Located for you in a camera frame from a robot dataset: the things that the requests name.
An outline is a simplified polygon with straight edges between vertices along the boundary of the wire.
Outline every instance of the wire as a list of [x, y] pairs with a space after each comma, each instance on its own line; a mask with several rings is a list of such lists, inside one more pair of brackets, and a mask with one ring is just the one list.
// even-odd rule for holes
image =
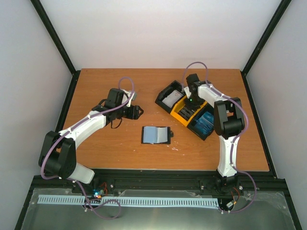
[[233, 194], [233, 192], [232, 192], [232, 191], [230, 191], [230, 193], [231, 193], [231, 197], [232, 197], [232, 199], [235, 201], [235, 198], [234, 198], [234, 194]]
[[102, 99], [99, 103], [98, 103], [98, 105], [101, 105], [103, 102], [105, 102], [106, 101], [106, 99]]
[[192, 66], [192, 65], [194, 65], [194, 64], [202, 64], [205, 68], [206, 68], [206, 79], [208, 79], [208, 67], [206, 66], [206, 64], [205, 63], [203, 63], [203, 62], [201, 62], [201, 61], [195, 61], [195, 62], [192, 62], [191, 64], [189, 64], [187, 67], [186, 67], [186, 69], [184, 70], [184, 72], [183, 72], [183, 75], [182, 75], [182, 79], [181, 79], [181, 87], [182, 87], [182, 91], [183, 91], [183, 88], [184, 88], [184, 76], [186, 75], [186, 73], [187, 73], [187, 71], [188, 71], [188, 69], [189, 69], [189, 67], [190, 66]]
[[240, 193], [239, 193], [239, 191], [235, 188], [235, 187], [233, 187], [233, 189], [235, 189], [235, 191], [236, 191], [236, 193], [238, 194], [238, 198], [236, 199], [236, 201], [235, 201], [235, 203], [239, 200], [239, 198], [240, 198]]
[[125, 96], [126, 96], [126, 97], [127, 97], [127, 99], [128, 99], [128, 98], [129, 98], [129, 97], [128, 97], [128, 94], [127, 94], [125, 91], [124, 91], [124, 94], [125, 94]]
[[[94, 198], [94, 199], [89, 199], [89, 201], [90, 202], [92, 202], [92, 201], [96, 201], [96, 200], [101, 200], [102, 198]], [[85, 200], [84, 201], [84, 204], [82, 205], [82, 207], [84, 208], [84, 209], [86, 209], [86, 206], [87, 206], [87, 201]]]
[[[100, 217], [101, 219], [107, 219], [107, 220], [115, 219], [115, 218], [119, 217], [119, 215], [121, 214], [121, 205], [120, 205], [120, 203], [119, 203], [117, 200], [115, 200], [115, 199], [107, 200], [107, 201], [105, 201], [104, 203], [102, 203], [102, 204], [100, 204], [99, 206], [97, 206], [97, 207], [94, 208], [94, 207], [91, 205], [91, 201], [90, 201], [89, 198], [87, 197], [86, 192], [85, 192], [85, 190], [84, 190], [82, 184], [81, 184], [79, 181], [76, 181], [76, 183], [77, 183], [78, 186], [81, 188], [81, 191], [82, 191], [82, 193], [84, 194], [84, 197], [85, 197], [85, 200], [86, 200], [86, 203], [85, 203], [85, 204], [88, 204], [88, 206], [90, 207], [90, 209], [91, 209], [98, 217]], [[114, 217], [104, 217], [104, 216], [100, 216], [100, 215], [96, 212], [96, 209], [99, 209], [99, 208], [101, 208], [103, 205], [105, 205], [105, 204], [107, 204], [107, 203], [110, 203], [110, 202], [115, 202], [115, 203], [118, 204], [118, 207], [119, 207], [118, 213], [117, 213]]]
[[105, 186], [104, 192], [106, 191], [105, 196], [107, 196], [106, 182], [103, 182], [99, 187], [102, 187], [102, 186]]
[[[115, 108], [113, 108], [113, 109], [108, 109], [108, 110], [99, 112], [99, 113], [97, 113], [97, 114], [93, 114], [93, 115], [91, 115], [91, 116], [89, 116], [89, 117], [86, 117], [86, 118], [82, 119], [82, 120], [79, 121], [77, 124], [75, 124], [75, 125], [70, 129], [70, 131], [67, 131], [67, 132], [64, 133], [62, 136], [60, 136], [59, 139], [57, 139], [57, 140], [54, 142], [54, 144], [51, 146], [51, 148], [49, 149], [49, 151], [47, 152], [47, 154], [46, 154], [46, 156], [45, 156], [45, 158], [44, 158], [44, 160], [43, 160], [43, 163], [42, 163], [42, 166], [41, 166], [41, 169], [40, 169], [40, 175], [41, 175], [41, 177], [42, 177], [43, 179], [45, 179], [45, 180], [50, 180], [50, 179], [53, 179], [53, 178], [57, 178], [57, 177], [58, 177], [58, 176], [49, 176], [49, 177], [47, 177], [47, 176], [45, 176], [45, 174], [44, 174], [44, 170], [45, 170], [46, 162], [47, 162], [49, 156], [51, 155], [52, 151], [53, 151], [54, 148], [63, 140], [64, 137], [66, 137], [70, 132], [72, 132], [73, 130], [75, 130], [77, 127], [79, 127], [79, 126], [80, 126], [81, 124], [83, 124], [85, 121], [87, 121], [87, 120], [89, 120], [89, 119], [91, 119], [91, 118], [94, 118], [94, 117], [96, 117], [96, 116], [103, 115], [103, 114], [106, 114], [106, 113], [115, 111], [115, 110], [117, 110], [117, 109], [119, 109], [119, 108], [121, 108], [121, 107], [124, 107], [124, 106], [129, 102], [129, 100], [133, 97], [133, 93], [134, 93], [134, 83], [133, 83], [133, 80], [132, 80], [131, 78], [129, 78], [129, 77], [122, 77], [122, 78], [118, 81], [118, 88], [120, 88], [120, 83], [121, 83], [121, 81], [124, 80], [124, 79], [128, 79], [128, 80], [131, 82], [131, 84], [132, 84], [131, 95], [130, 95], [130, 97], [128, 98], [128, 100], [126, 100], [123, 104], [121, 104], [121, 105], [119, 105], [119, 106], [117, 106], [117, 107], [115, 107]], [[90, 203], [89, 199], [87, 198], [87, 195], [86, 195], [86, 193], [85, 193], [85, 190], [84, 190], [82, 184], [81, 184], [79, 181], [76, 181], [76, 183], [77, 183], [77, 184], [79, 185], [79, 187], [81, 188], [81, 191], [83, 192], [83, 195], [85, 196], [86, 201], [87, 201], [88, 203]], [[91, 209], [97, 216], [99, 216], [100, 218], [102, 218], [102, 219], [115, 219], [115, 218], [118, 217], [118, 216], [120, 215], [120, 213], [121, 213], [121, 206], [120, 206], [120, 203], [119, 203], [117, 200], [108, 200], [108, 201], [102, 203], [102, 204], [101, 204], [100, 206], [98, 206], [98, 207], [101, 207], [101, 206], [103, 206], [104, 204], [109, 203], [109, 202], [111, 202], [111, 201], [114, 201], [114, 202], [117, 203], [118, 206], [119, 206], [119, 212], [118, 212], [118, 214], [117, 214], [115, 217], [113, 217], [113, 218], [107, 218], [107, 217], [100, 216], [98, 213], [95, 212], [95, 210], [94, 210], [94, 208], [91, 206], [91, 204], [89, 204], [89, 206], [90, 206], [90, 209]]]
[[123, 118], [121, 117], [120, 118], [120, 122], [119, 122], [119, 124], [116, 127], [113, 127], [113, 121], [111, 121], [111, 128], [118, 128], [122, 121], [123, 121]]
[[185, 76], [185, 74], [187, 73], [188, 68], [189, 68], [191, 65], [194, 65], [194, 64], [202, 64], [202, 65], [206, 68], [205, 82], [206, 82], [206, 85], [209, 87], [209, 89], [210, 89], [211, 91], [213, 91], [214, 93], [216, 93], [217, 95], [219, 95], [220, 97], [229, 100], [229, 101], [232, 102], [236, 107], [238, 107], [238, 108], [241, 110], [241, 112], [243, 113], [244, 118], [245, 118], [245, 121], [246, 121], [246, 125], [245, 125], [244, 129], [242, 130], [242, 132], [239, 133], [238, 135], [236, 135], [235, 138], [233, 139], [232, 143], [231, 143], [231, 148], [230, 148], [230, 164], [231, 164], [231, 167], [233, 167], [233, 169], [236, 170], [238, 173], [245, 174], [245, 175], [247, 175], [247, 176], [251, 179], [251, 181], [252, 181], [252, 183], [253, 183], [253, 185], [254, 185], [254, 192], [255, 192], [255, 193], [254, 193], [254, 196], [253, 196], [251, 202], [250, 202], [249, 204], [247, 204], [244, 208], [242, 208], [242, 209], [240, 209], [240, 210], [237, 210], [237, 211], [231, 211], [231, 212], [230, 212], [230, 213], [239, 213], [239, 212], [245, 210], [246, 208], [248, 208], [248, 207], [255, 201], [255, 199], [256, 199], [256, 197], [257, 197], [257, 186], [256, 186], [256, 183], [255, 183], [254, 179], [252, 178], [252, 176], [251, 176], [249, 173], [237, 169], [237, 168], [234, 166], [234, 162], [233, 162], [233, 159], [232, 159], [233, 151], [234, 151], [234, 144], [235, 144], [236, 140], [237, 140], [241, 135], [243, 135], [243, 134], [246, 132], [246, 130], [248, 129], [248, 126], [249, 126], [248, 115], [246, 114], [246, 112], [244, 111], [244, 109], [243, 109], [237, 102], [235, 102], [234, 100], [232, 100], [229, 96], [224, 95], [223, 93], [221, 93], [220, 91], [218, 91], [216, 88], [214, 88], [213, 85], [210, 85], [210, 84], [208, 83], [208, 68], [207, 68], [206, 64], [204, 64], [204, 63], [201, 62], [201, 61], [195, 61], [195, 62], [189, 64], [189, 65], [186, 67], [186, 69], [185, 69], [185, 71], [184, 71], [184, 74], [183, 74], [183, 76], [182, 76], [182, 84], [181, 84], [181, 85], [182, 85], [182, 88], [183, 88], [183, 86], [184, 86], [184, 84], [183, 84], [184, 76]]

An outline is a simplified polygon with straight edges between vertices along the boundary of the white wall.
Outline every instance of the white wall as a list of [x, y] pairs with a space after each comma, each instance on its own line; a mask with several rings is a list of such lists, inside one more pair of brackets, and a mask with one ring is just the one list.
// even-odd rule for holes
[[78, 69], [242, 69], [279, 2], [42, 0]]
[[307, 229], [307, 1], [292, 1], [248, 74], [278, 176]]
[[71, 75], [30, 1], [1, 1], [0, 21], [0, 229], [12, 230]]

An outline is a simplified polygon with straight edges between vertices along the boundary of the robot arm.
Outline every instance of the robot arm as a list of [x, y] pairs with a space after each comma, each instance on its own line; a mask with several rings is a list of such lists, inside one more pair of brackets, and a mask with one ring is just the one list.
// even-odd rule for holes
[[[195, 108], [207, 101], [214, 108], [214, 130], [220, 139], [220, 162], [218, 172], [222, 177], [231, 177], [236, 174], [232, 166], [236, 166], [236, 149], [239, 138], [231, 145], [234, 138], [243, 130], [243, 113], [233, 103], [222, 97], [223, 94], [216, 90], [211, 83], [201, 82], [196, 74], [187, 77], [188, 86], [184, 91], [188, 97], [186, 105]], [[232, 98], [241, 105], [239, 98]]]
[[[102, 100], [82, 120], [59, 133], [53, 131], [47, 133], [38, 162], [39, 166], [42, 167], [43, 160], [53, 144], [62, 138], [46, 161], [45, 170], [57, 175], [59, 178], [70, 178], [85, 184], [90, 183], [94, 176], [94, 171], [77, 163], [76, 149], [94, 132], [112, 123], [115, 119], [138, 119], [144, 111], [138, 105], [131, 105], [131, 101], [135, 98], [136, 93], [131, 96], [131, 92], [111, 89], [107, 99]], [[125, 106], [116, 109], [116, 107], [124, 103]]]

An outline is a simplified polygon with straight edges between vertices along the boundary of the orange wooden surface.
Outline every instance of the orange wooden surface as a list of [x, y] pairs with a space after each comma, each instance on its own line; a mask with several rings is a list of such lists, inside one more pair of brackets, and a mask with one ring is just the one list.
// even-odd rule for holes
[[[90, 168], [215, 170], [219, 162], [219, 138], [213, 132], [205, 141], [181, 125], [154, 103], [158, 93], [173, 80], [181, 81], [183, 69], [82, 69], [65, 128], [73, 125], [107, 97], [118, 80], [129, 76], [135, 84], [139, 105], [144, 114], [138, 120], [123, 119], [118, 129], [110, 125], [98, 130], [77, 149], [77, 161]], [[188, 74], [203, 69], [190, 69]], [[239, 97], [249, 117], [249, 129], [241, 137], [237, 167], [246, 171], [268, 171], [268, 165], [238, 69], [210, 69], [209, 80], [221, 92]], [[130, 90], [128, 80], [123, 89]], [[170, 126], [174, 132], [170, 145], [141, 144], [142, 126]]]

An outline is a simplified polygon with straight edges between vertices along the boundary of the black metal frame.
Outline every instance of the black metal frame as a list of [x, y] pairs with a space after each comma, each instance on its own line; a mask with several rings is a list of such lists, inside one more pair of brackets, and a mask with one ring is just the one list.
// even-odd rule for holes
[[[76, 71], [63, 44], [61, 43], [54, 27], [51, 24], [41, 2], [39, 0], [31, 0], [33, 6], [35, 7], [38, 15], [40, 16], [43, 24], [45, 25], [47, 31], [49, 32], [52, 40], [54, 41], [56, 47], [58, 48], [62, 58], [64, 59], [68, 69], [72, 74], [71, 83], [64, 101], [64, 105], [57, 123], [56, 132], [63, 129], [66, 116], [71, 104], [71, 100], [76, 88], [80, 71]], [[265, 152], [267, 163], [269, 166], [268, 172], [249, 172], [260, 191], [280, 191], [283, 192], [290, 209], [292, 219], [294, 221], [296, 229], [300, 230], [301, 225], [297, 217], [287, 184], [284, 179], [278, 179], [277, 174], [272, 162], [272, 158], [268, 149], [267, 142], [265, 140], [263, 130], [260, 124], [260, 120], [257, 114], [257, 110], [248, 86], [247, 75], [250, 71], [252, 65], [256, 61], [258, 55], [263, 49], [264, 45], [268, 41], [270, 35], [272, 34], [277, 23], [281, 19], [283, 13], [289, 6], [291, 0], [281, 0], [276, 12], [274, 13], [272, 19], [270, 20], [267, 28], [265, 29], [263, 35], [261, 36], [258, 44], [256, 45], [253, 53], [251, 54], [248, 62], [246, 63], [244, 69], [241, 71], [242, 80], [247, 91], [248, 99], [251, 105], [251, 109], [256, 121], [258, 133], [260, 135], [261, 143]], [[153, 170], [94, 170], [95, 174], [101, 176], [109, 184], [113, 184], [113, 188], [109, 188], [111, 193], [116, 194], [118, 191], [123, 191], [126, 189], [142, 189], [142, 190], [186, 190], [193, 191], [201, 195], [211, 195], [216, 198], [229, 198], [229, 194], [221, 195], [215, 191], [202, 189], [201, 185], [206, 181], [212, 180], [216, 173], [212, 171], [153, 171]], [[239, 175], [238, 181], [244, 187], [245, 190], [253, 190], [253, 184], [250, 179], [245, 175]], [[24, 207], [20, 213], [18, 222], [15, 229], [21, 229], [22, 223], [33, 193], [34, 188], [72, 188], [75, 192], [80, 192], [79, 188], [76, 187], [71, 181], [64, 181], [53, 179], [49, 181], [43, 180], [40, 176], [34, 176], [32, 184], [30, 186], [28, 195], [26, 197]]]

